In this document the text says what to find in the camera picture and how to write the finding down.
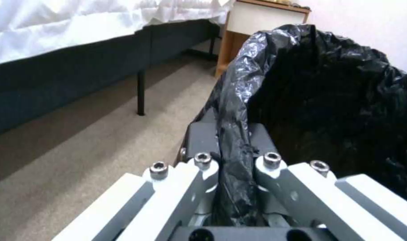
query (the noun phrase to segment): black bed leg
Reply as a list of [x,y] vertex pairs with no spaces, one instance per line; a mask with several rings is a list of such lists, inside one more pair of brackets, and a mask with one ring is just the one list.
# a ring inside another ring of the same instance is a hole
[[211,38],[211,43],[209,45],[209,54],[212,55],[212,53],[214,52],[214,43],[215,43],[215,37]]
[[145,100],[145,75],[144,70],[138,72],[138,115],[143,116]]

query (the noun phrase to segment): wooden nightstand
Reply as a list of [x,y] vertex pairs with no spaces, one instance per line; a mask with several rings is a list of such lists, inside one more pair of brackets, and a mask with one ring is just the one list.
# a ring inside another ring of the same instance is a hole
[[238,0],[227,17],[215,77],[227,69],[251,34],[284,24],[306,23],[310,12],[309,9],[261,0]]

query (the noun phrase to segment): hex socket screw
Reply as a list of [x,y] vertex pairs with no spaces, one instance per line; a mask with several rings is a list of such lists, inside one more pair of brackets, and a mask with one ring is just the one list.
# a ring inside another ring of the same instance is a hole
[[313,160],[309,163],[309,165],[323,177],[327,177],[327,174],[330,171],[330,166],[320,160]]
[[164,162],[156,162],[150,166],[150,177],[157,180],[168,176],[168,166]]
[[211,164],[212,157],[207,152],[199,152],[194,156],[194,165],[200,170],[207,170]]
[[277,169],[282,161],[280,154],[276,152],[266,152],[263,156],[264,166],[270,169]]

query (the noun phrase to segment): trash can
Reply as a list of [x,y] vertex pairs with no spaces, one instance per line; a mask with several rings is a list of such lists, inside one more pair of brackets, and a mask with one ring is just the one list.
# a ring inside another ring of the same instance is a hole
[[220,156],[214,216],[252,226],[257,213],[250,124],[265,126],[288,165],[364,173],[407,200],[407,73],[386,55],[313,25],[253,34],[195,121],[213,111]]

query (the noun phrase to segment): carpet floor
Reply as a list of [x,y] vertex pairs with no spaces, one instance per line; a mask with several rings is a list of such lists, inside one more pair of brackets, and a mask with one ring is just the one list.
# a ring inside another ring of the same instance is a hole
[[182,55],[0,135],[0,240],[50,240],[125,172],[172,163],[216,82],[214,62]]

